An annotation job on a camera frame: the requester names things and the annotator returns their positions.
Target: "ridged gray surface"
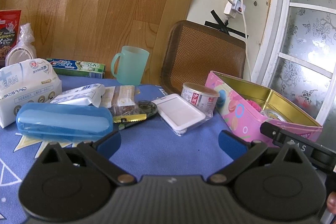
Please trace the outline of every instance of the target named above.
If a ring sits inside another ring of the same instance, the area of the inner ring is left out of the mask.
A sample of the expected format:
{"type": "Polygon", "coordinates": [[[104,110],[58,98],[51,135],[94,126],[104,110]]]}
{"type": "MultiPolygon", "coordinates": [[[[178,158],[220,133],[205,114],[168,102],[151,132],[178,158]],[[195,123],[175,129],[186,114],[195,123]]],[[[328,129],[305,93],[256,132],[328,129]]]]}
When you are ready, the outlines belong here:
{"type": "MultiPolygon", "coordinates": [[[[200,176],[144,176],[140,183],[119,187],[93,215],[71,224],[290,224],[261,219],[241,208],[223,186],[200,176]]],[[[292,224],[317,224],[315,218],[292,224]]],[[[26,224],[46,224],[30,219],[26,224]]]]}

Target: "green plastic mug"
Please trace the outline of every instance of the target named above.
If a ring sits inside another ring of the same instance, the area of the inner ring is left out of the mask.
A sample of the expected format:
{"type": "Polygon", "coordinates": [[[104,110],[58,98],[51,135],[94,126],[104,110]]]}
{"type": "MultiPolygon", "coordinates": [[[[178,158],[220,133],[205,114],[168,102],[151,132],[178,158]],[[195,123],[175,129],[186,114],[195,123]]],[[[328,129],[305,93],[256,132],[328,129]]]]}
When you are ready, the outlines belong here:
{"type": "Polygon", "coordinates": [[[111,72],[122,85],[140,85],[149,52],[137,47],[124,46],[111,62],[111,72]],[[114,64],[120,57],[118,72],[114,73],[114,64]]]}

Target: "mug handle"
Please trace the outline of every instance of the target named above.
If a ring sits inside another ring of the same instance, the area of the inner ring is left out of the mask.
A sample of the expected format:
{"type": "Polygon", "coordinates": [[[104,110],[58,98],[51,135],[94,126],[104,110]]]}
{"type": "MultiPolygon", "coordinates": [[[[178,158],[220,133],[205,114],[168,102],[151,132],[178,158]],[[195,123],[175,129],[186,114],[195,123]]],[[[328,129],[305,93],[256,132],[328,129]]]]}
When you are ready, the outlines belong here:
{"type": "Polygon", "coordinates": [[[112,72],[112,75],[113,75],[115,78],[117,78],[118,73],[117,73],[117,74],[114,73],[114,64],[116,63],[118,57],[119,57],[119,56],[122,56],[122,55],[123,55],[122,53],[118,52],[118,53],[113,57],[112,62],[111,62],[111,72],[112,72]]]}

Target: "table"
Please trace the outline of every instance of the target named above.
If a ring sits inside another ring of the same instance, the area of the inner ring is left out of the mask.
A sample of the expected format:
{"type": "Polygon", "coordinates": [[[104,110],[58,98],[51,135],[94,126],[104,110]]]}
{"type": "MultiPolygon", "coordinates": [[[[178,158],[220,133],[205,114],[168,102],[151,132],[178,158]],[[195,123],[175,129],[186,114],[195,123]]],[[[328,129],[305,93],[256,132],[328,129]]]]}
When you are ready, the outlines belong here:
{"type": "MultiPolygon", "coordinates": [[[[60,75],[62,88],[69,90],[83,85],[102,83],[119,85],[112,79],[92,79],[60,75]]],[[[140,85],[137,100],[154,100],[165,95],[160,86],[140,85]]],[[[218,145],[221,130],[230,130],[220,114],[182,137],[174,134],[159,115],[121,131],[121,147],[110,161],[138,180],[142,175],[196,175],[207,178],[210,174],[232,162],[218,145]]],[[[48,144],[17,133],[13,123],[0,128],[0,224],[22,223],[26,216],[17,192],[34,158],[48,144]]],[[[76,144],[61,143],[63,147],[76,144]]]]}

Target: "star pattern on tablecloth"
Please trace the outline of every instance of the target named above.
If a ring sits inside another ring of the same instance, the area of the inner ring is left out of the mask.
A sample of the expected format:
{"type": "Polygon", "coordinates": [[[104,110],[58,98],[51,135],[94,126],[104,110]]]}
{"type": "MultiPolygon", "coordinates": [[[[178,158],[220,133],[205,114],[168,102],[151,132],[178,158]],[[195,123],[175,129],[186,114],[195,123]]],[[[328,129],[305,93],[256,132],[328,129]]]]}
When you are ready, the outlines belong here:
{"type": "MultiPolygon", "coordinates": [[[[35,154],[35,159],[38,158],[42,151],[46,148],[46,146],[52,142],[52,140],[42,140],[42,139],[38,139],[38,138],[32,138],[32,137],[28,137],[28,136],[23,136],[21,133],[15,133],[15,135],[17,136],[21,136],[21,139],[19,141],[19,143],[17,144],[16,148],[14,149],[13,152],[16,152],[22,148],[28,147],[30,145],[36,144],[36,143],[41,143],[40,147],[38,148],[36,154],[35,154]]],[[[73,143],[73,142],[59,142],[59,145],[61,147],[67,147],[69,145],[71,145],[72,147],[76,147],[78,143],[73,143]]]]}

